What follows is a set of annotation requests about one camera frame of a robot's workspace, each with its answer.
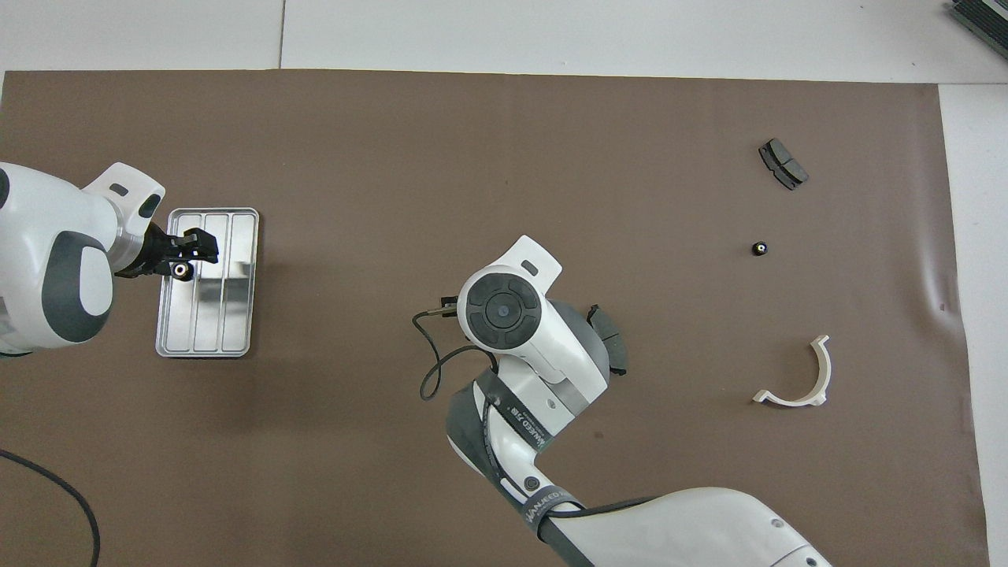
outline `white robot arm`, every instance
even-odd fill
[[[457,310],[473,343],[500,356],[457,392],[449,442],[570,565],[828,567],[765,504],[727,488],[586,509],[534,464],[549,442],[625,368],[615,325],[597,308],[583,319],[545,293],[560,265],[522,236],[463,286]],[[619,359],[615,364],[611,356]]]
[[[150,219],[164,188],[115,163],[83,190],[0,162],[0,357],[88,341],[112,308],[112,276],[192,277],[217,261],[212,235],[165,235]]]

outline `black connector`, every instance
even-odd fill
[[[442,309],[457,307],[459,305],[459,296],[450,296],[442,298]],[[459,312],[450,311],[443,313],[442,317],[459,317]]]
[[[202,228],[191,228],[181,236],[165,234],[156,224],[147,225],[143,246],[131,264],[117,271],[119,277],[170,275],[181,281],[193,278],[191,261],[218,262],[217,238]]]

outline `metal tray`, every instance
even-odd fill
[[[217,237],[219,261],[193,262],[190,281],[161,281],[154,347],[161,356],[238,357],[252,336],[259,213],[250,208],[175,209],[168,234],[202,228]]]

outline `white table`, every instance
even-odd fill
[[[939,84],[991,564],[1008,567],[1000,408],[1008,402],[1008,61],[939,1],[162,4],[0,0],[0,71],[282,67]]]

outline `brown mat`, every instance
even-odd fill
[[[445,439],[484,360],[416,395],[410,316],[522,233],[630,349],[539,460],[586,503],[727,486],[836,565],[988,563],[934,86],[9,73],[2,113],[2,160],[79,186],[134,165],[162,225],[263,219],[244,359],[158,357],[147,278],[91,344],[0,363],[0,446],[87,495],[104,566],[559,565]],[[773,136],[797,191],[760,161]],[[749,402],[807,391],[824,333],[825,406]],[[0,563],[86,563],[66,494],[10,463],[0,486]]]

